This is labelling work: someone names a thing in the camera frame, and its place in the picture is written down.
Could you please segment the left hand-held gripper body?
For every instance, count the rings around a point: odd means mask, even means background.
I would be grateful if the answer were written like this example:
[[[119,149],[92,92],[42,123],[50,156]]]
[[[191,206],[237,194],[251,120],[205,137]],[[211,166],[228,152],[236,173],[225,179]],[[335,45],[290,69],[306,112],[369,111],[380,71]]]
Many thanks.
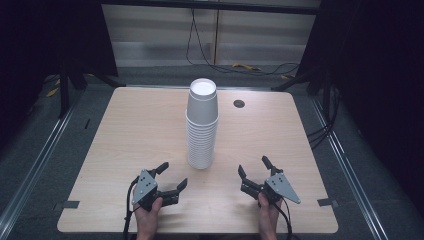
[[[158,212],[161,208],[162,199],[158,196],[158,184],[155,177],[156,170],[141,171],[133,193],[134,211],[142,208],[147,212]]]

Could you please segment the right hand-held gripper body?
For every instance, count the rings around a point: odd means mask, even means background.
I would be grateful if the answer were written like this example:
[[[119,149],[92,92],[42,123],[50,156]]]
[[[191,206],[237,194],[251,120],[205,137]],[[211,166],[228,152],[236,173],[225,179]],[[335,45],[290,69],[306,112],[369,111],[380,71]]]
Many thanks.
[[[270,203],[275,203],[285,198],[296,204],[300,204],[301,200],[290,182],[283,173],[276,173],[265,179],[260,187]]]

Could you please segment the stack of white paper cups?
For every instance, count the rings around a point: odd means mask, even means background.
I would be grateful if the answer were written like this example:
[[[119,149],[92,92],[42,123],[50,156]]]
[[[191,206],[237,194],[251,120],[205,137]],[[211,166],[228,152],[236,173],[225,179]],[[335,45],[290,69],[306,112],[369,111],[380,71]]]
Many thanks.
[[[216,84],[206,78],[194,80],[186,107],[188,163],[191,167],[206,169],[212,164],[218,120]]]

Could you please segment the person's right hand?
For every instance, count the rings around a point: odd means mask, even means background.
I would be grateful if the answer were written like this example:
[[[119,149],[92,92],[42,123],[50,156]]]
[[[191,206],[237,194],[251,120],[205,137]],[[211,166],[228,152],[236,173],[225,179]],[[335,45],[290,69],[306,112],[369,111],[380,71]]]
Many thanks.
[[[279,211],[269,203],[267,197],[263,193],[258,195],[258,202],[260,204],[259,233],[265,235],[275,234]]]

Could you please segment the person's left hand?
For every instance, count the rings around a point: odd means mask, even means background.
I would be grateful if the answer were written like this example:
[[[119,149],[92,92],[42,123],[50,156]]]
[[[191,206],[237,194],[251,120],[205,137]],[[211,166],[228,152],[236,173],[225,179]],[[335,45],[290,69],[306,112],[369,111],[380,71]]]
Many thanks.
[[[159,212],[162,208],[163,199],[157,198],[150,211],[146,211],[138,204],[133,208],[137,223],[137,234],[156,234],[158,229]]]

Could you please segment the black stand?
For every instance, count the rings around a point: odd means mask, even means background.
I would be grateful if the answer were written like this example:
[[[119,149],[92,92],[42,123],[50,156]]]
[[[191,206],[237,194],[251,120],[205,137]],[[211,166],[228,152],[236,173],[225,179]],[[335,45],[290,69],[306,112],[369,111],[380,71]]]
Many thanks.
[[[331,77],[331,71],[327,67],[317,66],[291,78],[280,86],[272,87],[271,91],[285,92],[295,84],[308,82],[307,93],[311,96],[315,96],[321,89],[326,90],[328,88],[331,84]]]
[[[76,59],[64,60],[60,65],[59,72],[61,100],[60,118],[64,117],[70,109],[69,83],[72,83],[76,90],[85,90],[88,85],[84,77],[85,74],[92,74],[97,79],[114,88],[125,87],[125,84],[112,80],[84,62]]]

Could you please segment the long yellow tape piece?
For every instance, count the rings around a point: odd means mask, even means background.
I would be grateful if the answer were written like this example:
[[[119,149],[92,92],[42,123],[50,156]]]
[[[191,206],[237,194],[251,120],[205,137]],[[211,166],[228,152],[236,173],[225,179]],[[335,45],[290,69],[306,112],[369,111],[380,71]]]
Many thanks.
[[[251,65],[246,65],[246,64],[241,64],[241,63],[234,63],[232,64],[233,68],[243,68],[245,70],[249,70],[249,71],[262,71],[260,68],[255,67],[255,66],[251,66]]]

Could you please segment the black curtain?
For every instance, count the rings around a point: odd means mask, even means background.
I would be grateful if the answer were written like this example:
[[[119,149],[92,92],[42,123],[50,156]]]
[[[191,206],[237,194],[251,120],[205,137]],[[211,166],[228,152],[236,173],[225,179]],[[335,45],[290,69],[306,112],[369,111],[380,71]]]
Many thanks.
[[[299,71],[315,67],[424,217],[424,0],[321,0]]]
[[[63,69],[116,76],[115,56],[96,0],[0,0],[0,149],[38,99],[44,79]]]

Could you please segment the metal floor rail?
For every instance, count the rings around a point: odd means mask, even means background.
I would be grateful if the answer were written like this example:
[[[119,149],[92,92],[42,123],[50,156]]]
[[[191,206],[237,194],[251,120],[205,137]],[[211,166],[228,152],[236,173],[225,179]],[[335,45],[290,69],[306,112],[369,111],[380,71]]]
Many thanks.
[[[35,162],[26,174],[18,190],[7,204],[5,210],[0,215],[0,239],[6,239],[7,235],[13,229],[17,218],[19,217],[34,186],[36,185],[41,173],[48,163],[50,156],[52,155],[57,143],[59,142],[64,130],[66,129],[77,104],[78,102],[71,104],[70,107],[57,120],[43,148],[35,159]]]
[[[327,125],[327,121],[324,117],[324,108],[321,103],[314,97],[311,98],[311,102],[314,106],[316,115],[320,121],[320,124],[327,130],[328,142],[332,148],[338,164],[344,173],[347,183],[352,191],[355,201],[366,221],[368,228],[373,235],[374,240],[389,240],[387,233],[383,227],[382,222],[374,207],[372,206],[367,194],[365,193],[362,184],[360,183],[348,156],[338,139],[338,136],[334,130],[331,130]]]

